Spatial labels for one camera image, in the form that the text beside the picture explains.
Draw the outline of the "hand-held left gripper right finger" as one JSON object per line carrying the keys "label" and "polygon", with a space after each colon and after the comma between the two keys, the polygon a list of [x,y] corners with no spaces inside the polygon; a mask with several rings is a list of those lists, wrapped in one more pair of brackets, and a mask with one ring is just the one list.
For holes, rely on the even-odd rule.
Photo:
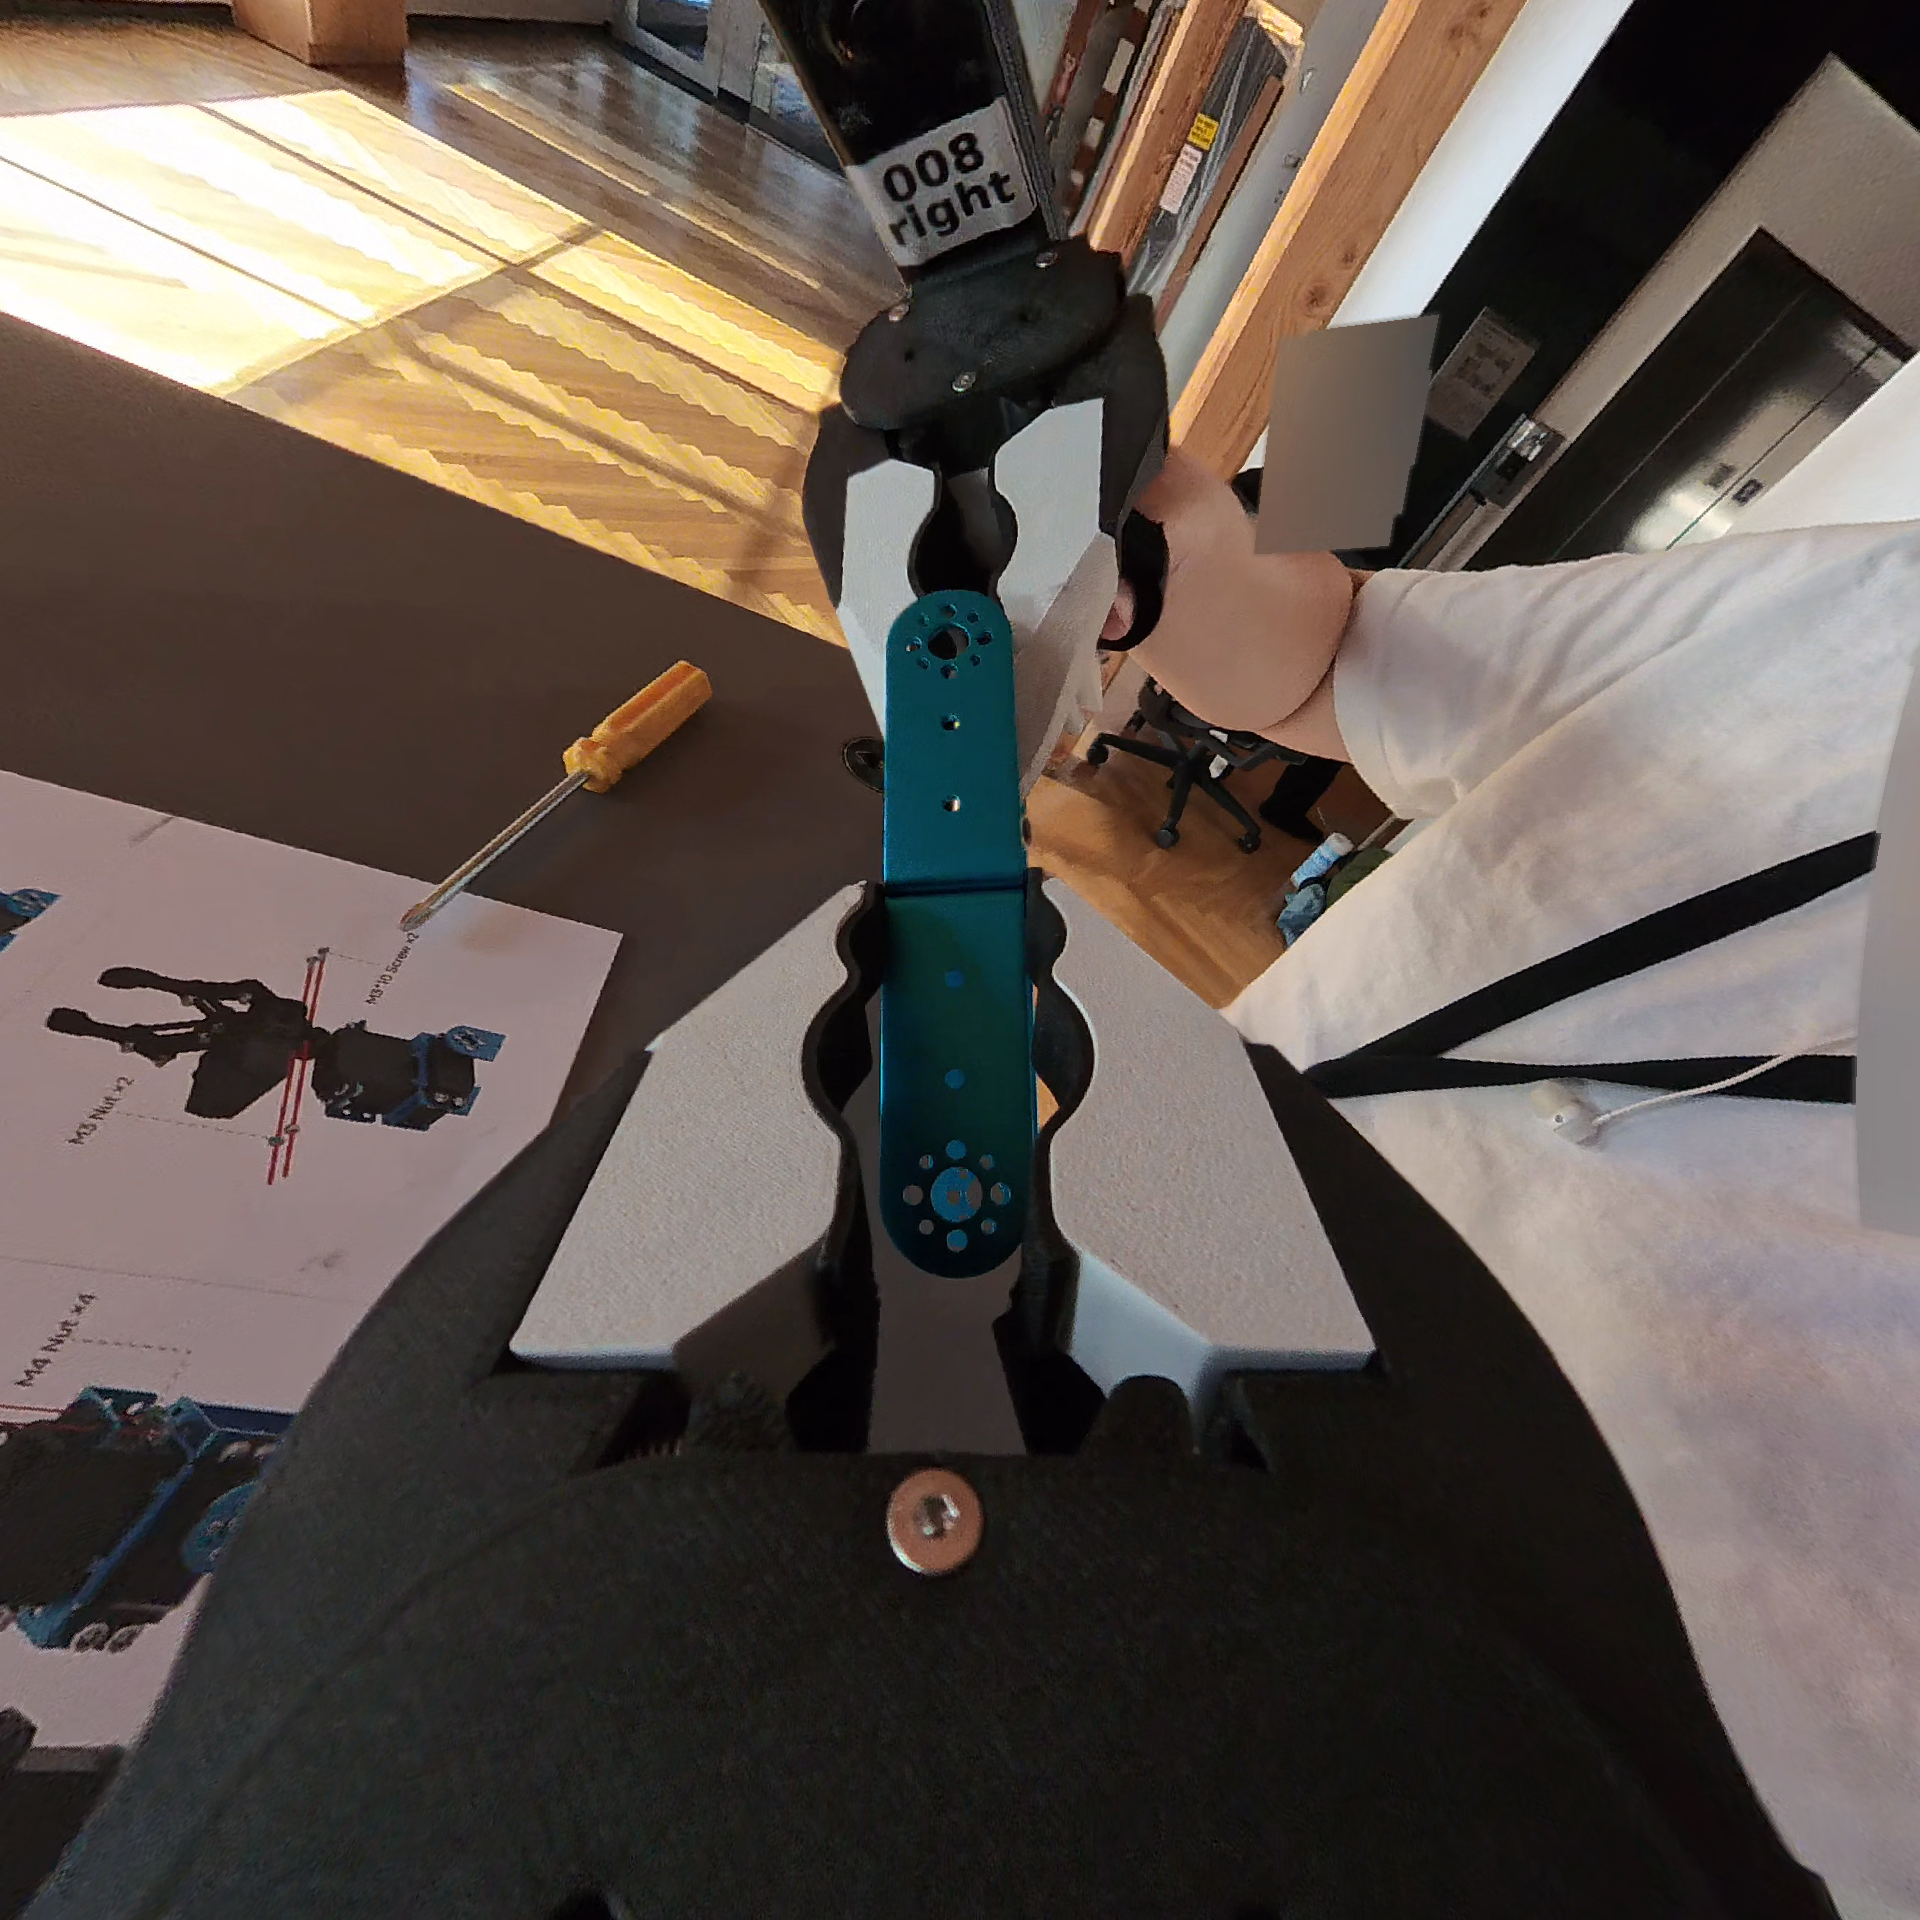
{"label": "hand-held left gripper right finger", "polygon": [[1055,980],[1092,1078],[1051,1149],[1066,1352],[1101,1388],[1348,1371],[1377,1349],[1236,1027],[1065,880]]}

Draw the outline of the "yellow-handled screwdriver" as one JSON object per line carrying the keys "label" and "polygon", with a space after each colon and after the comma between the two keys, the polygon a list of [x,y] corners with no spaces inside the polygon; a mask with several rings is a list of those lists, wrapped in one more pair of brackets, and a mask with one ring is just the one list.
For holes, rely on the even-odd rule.
{"label": "yellow-handled screwdriver", "polygon": [[407,934],[422,930],[455,897],[467,892],[487,868],[542,825],[573,795],[606,794],[628,769],[686,725],[708,704],[710,693],[708,673],[686,660],[650,680],[590,732],[578,736],[565,750],[560,781],[411,906],[400,915],[398,927]]}

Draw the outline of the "wooden pillar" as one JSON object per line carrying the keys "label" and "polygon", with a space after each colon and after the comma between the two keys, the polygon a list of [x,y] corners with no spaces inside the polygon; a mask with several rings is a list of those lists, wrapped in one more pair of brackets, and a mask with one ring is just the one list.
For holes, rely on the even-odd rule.
{"label": "wooden pillar", "polygon": [[1234,474],[1270,420],[1287,337],[1325,328],[1467,103],[1522,2],[1390,2],[1170,409],[1170,438]]}

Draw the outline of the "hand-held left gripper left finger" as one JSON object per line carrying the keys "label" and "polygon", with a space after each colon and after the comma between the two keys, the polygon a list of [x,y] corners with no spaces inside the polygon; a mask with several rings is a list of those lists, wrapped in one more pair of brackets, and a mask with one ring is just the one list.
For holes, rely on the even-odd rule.
{"label": "hand-held left gripper left finger", "polygon": [[847,1107],[875,1067],[875,884],[833,893],[648,1043],[511,1340],[560,1370],[872,1373],[879,1296]]}

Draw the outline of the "cardboard box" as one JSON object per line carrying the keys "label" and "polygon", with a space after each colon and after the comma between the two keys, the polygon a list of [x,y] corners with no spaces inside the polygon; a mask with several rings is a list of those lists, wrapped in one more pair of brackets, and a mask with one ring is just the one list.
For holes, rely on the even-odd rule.
{"label": "cardboard box", "polygon": [[402,0],[235,0],[236,28],[315,67],[398,67],[411,42]]}

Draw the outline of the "printed instruction sheet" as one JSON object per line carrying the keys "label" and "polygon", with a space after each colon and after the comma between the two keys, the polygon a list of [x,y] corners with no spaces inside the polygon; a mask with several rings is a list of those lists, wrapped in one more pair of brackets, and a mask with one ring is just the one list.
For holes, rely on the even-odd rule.
{"label": "printed instruction sheet", "polygon": [[[294,1412],[409,1259],[557,1110],[619,935],[467,900],[400,930],[420,892],[232,829],[4,774],[4,892],[53,895],[3,959],[4,1416],[86,1386]],[[191,1115],[194,1057],[154,1066],[46,1026],[192,1019],[100,976],[259,980],[315,1019],[402,1041],[503,1035],[470,1115],[402,1129],[282,1089]]]}

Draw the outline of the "dark elevator door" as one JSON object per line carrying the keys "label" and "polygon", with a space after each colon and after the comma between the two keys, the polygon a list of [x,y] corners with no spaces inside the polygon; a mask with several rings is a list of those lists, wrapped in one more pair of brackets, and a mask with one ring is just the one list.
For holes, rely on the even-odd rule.
{"label": "dark elevator door", "polygon": [[1552,470],[1550,553],[1723,538],[1908,360],[1908,341],[1756,232]]}

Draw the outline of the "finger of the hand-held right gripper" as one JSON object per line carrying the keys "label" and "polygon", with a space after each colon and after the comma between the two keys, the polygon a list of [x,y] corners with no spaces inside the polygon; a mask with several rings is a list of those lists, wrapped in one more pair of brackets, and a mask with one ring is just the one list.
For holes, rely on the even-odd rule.
{"label": "finger of the hand-held right gripper", "polygon": [[1120,579],[1098,519],[1102,415],[1098,395],[1055,405],[1003,444],[992,467],[1017,518],[996,595],[1014,631],[1023,787],[1101,705],[1097,643]]}
{"label": "finger of the hand-held right gripper", "polygon": [[876,721],[886,720],[886,641],[919,599],[909,563],[941,500],[935,470],[882,459],[853,474],[845,495],[836,616]]}

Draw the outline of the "blue bag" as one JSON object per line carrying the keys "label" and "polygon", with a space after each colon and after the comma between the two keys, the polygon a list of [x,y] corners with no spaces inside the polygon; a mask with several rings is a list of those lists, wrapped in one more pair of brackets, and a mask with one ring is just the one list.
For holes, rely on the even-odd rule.
{"label": "blue bag", "polygon": [[1334,829],[1295,870],[1277,915],[1277,930],[1287,948],[1292,948],[1333,902],[1343,900],[1361,880],[1381,870],[1393,852],[1383,836],[1393,825],[1393,819],[1385,821],[1363,841]]}

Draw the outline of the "blue metal bracket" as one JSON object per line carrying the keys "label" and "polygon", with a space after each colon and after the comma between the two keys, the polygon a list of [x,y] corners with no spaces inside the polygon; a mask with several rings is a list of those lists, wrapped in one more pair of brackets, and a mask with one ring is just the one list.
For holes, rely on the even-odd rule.
{"label": "blue metal bracket", "polygon": [[1021,1247],[1039,1129],[1013,631],[935,589],[882,667],[876,1200],[912,1265],[967,1279]]}

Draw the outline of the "person's right hand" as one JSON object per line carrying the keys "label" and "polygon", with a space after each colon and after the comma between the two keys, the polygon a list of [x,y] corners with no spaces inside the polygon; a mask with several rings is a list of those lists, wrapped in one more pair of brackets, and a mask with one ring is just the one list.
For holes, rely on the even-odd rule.
{"label": "person's right hand", "polygon": [[1144,670],[1215,725],[1347,762],[1333,666],[1369,573],[1325,549],[1260,553],[1232,485],[1176,446],[1138,508],[1168,546]]}

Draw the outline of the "black office chair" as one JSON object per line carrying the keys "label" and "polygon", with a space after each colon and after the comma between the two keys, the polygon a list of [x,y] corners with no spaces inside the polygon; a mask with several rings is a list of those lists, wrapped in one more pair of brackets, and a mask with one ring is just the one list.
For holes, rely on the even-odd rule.
{"label": "black office chair", "polygon": [[1238,823],[1236,847],[1247,853],[1258,852],[1262,825],[1234,798],[1220,776],[1254,769],[1270,762],[1308,762],[1306,753],[1272,741],[1260,732],[1232,732],[1210,725],[1150,678],[1140,684],[1138,702],[1127,725],[1120,732],[1097,732],[1082,758],[1088,765],[1101,765],[1113,751],[1137,756],[1170,769],[1166,781],[1170,800],[1162,825],[1155,829],[1155,841],[1162,849],[1181,841],[1188,800],[1198,790]]}

